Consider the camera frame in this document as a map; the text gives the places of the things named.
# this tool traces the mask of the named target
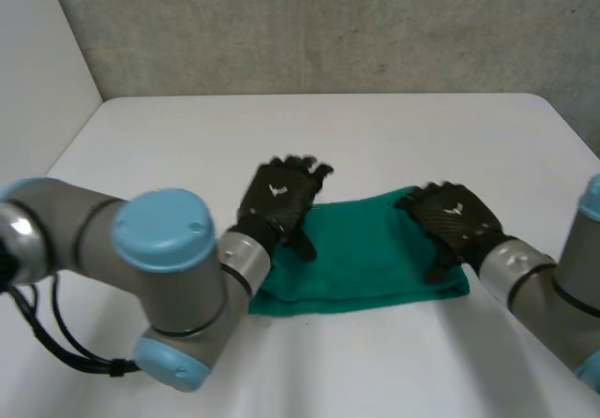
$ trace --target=white logo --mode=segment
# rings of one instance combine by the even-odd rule
[[[462,215],[462,204],[459,202],[454,209],[443,209],[446,214],[450,215]]]
[[[269,188],[271,188],[271,193],[273,193],[273,196],[282,195],[283,193],[288,191],[287,187],[282,187],[280,189],[276,189],[276,188],[273,188],[273,186],[271,184],[269,184]]]

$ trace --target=light blue joint cap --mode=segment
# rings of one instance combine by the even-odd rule
[[[600,221],[600,174],[596,174],[579,200],[579,210],[591,219]]]
[[[18,188],[23,187],[25,184],[29,184],[33,181],[38,181],[40,179],[45,179],[44,177],[28,177],[25,179],[19,179],[18,181],[13,182],[12,184],[8,184],[7,186],[0,186],[0,201],[10,195],[13,191]]]
[[[151,191],[124,205],[112,225],[112,245],[125,261],[150,273],[183,272],[217,247],[208,207],[190,191]]]
[[[600,393],[600,351],[596,351],[585,359],[575,370],[580,381],[587,383],[594,391]]]
[[[198,390],[211,372],[199,360],[153,338],[140,338],[134,359],[146,374],[180,392]]]

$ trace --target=black cable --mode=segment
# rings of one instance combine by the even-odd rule
[[[105,364],[109,364],[111,362],[110,360],[100,357],[99,355],[95,355],[93,352],[84,348],[83,345],[77,341],[73,334],[68,330],[58,307],[58,275],[54,275],[52,277],[52,313],[54,314],[54,318],[56,319],[56,323],[58,324],[60,332],[62,332],[63,336],[65,336],[70,345],[75,348],[79,354]]]
[[[38,299],[39,299],[38,287],[36,286],[36,284],[31,284],[29,287],[31,288],[31,293],[33,294],[33,297],[34,297],[34,303],[33,303],[34,315],[37,315],[38,314]]]
[[[38,289],[36,286],[31,286],[33,293],[32,305],[27,301],[19,289],[11,286],[6,288],[6,291],[14,300],[15,305],[21,312],[22,316],[34,331],[34,336],[36,336],[37,340],[39,340],[44,348],[46,348],[46,350],[51,352],[64,364],[84,373],[108,374],[111,377],[121,377],[126,373],[139,371],[140,369],[134,361],[127,359],[104,359],[87,350],[81,343],[79,343],[79,341],[77,341],[77,339],[75,339],[65,325],[65,321],[60,313],[60,308],[58,306],[58,282],[58,275],[54,275],[54,279],[52,281],[52,312],[63,336],[65,336],[67,341],[81,355],[70,352],[63,348],[59,343],[56,342],[56,340],[54,340],[54,338],[52,338],[52,336],[50,336],[50,334],[48,334],[48,332],[46,332],[44,327],[39,322],[36,316],[38,309]]]
[[[15,287],[8,287],[8,294],[12,296],[22,316],[29,323],[34,335],[39,342],[64,364],[86,373],[107,372],[107,369],[98,363],[81,357],[65,350],[44,329],[34,314],[32,306],[27,302],[23,294]]]

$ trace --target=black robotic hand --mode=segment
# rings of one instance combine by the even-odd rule
[[[239,221],[260,218],[275,232],[277,241],[292,246],[307,261],[317,252],[302,229],[302,223],[323,179],[334,170],[317,164],[313,156],[275,157],[254,175],[237,211]]]
[[[425,230],[438,250],[427,280],[444,278],[448,269],[467,262],[475,271],[491,249],[509,237],[498,218],[468,188],[449,182],[416,187],[402,197],[404,209]]]

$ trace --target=green towel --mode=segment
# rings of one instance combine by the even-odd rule
[[[408,190],[316,204],[304,227],[317,259],[301,261],[292,249],[280,246],[250,313],[339,313],[469,293],[460,266],[443,283],[423,280],[436,252],[421,228],[393,206]]]

